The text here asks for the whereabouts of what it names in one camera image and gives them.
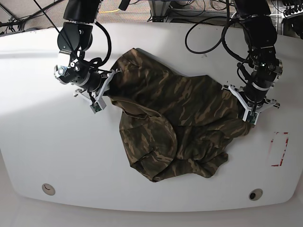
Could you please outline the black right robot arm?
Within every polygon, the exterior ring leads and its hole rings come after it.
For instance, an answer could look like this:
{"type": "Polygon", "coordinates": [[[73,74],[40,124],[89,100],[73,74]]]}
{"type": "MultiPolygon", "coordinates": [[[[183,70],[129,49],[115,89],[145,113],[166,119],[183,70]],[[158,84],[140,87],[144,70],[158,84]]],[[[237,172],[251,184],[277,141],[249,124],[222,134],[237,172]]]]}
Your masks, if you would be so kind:
{"type": "Polygon", "coordinates": [[[119,70],[100,69],[111,55],[112,43],[108,31],[97,22],[101,7],[100,0],[70,0],[63,18],[66,20],[59,31],[57,44],[59,47],[58,63],[54,68],[54,76],[62,84],[78,86],[75,97],[82,97],[88,102],[94,113],[106,108],[103,95],[109,90],[109,83],[119,70]],[[100,28],[107,38],[107,54],[90,61],[85,60],[85,52],[91,47],[93,25],[100,28]]]}

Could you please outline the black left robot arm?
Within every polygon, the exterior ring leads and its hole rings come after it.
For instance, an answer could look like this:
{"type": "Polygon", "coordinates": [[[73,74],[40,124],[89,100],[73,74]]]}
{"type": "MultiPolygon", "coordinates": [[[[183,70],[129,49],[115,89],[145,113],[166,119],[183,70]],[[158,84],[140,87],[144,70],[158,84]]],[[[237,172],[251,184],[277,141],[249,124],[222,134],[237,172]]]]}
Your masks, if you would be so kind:
{"type": "Polygon", "coordinates": [[[271,11],[265,0],[235,0],[236,16],[229,19],[228,26],[239,23],[248,45],[248,56],[244,59],[233,53],[222,40],[225,50],[238,60],[237,74],[245,85],[236,88],[224,85],[244,108],[243,121],[256,124],[261,112],[279,108],[275,99],[267,99],[268,91],[274,87],[283,72],[281,60],[276,57],[277,32],[270,17],[271,11]]]}

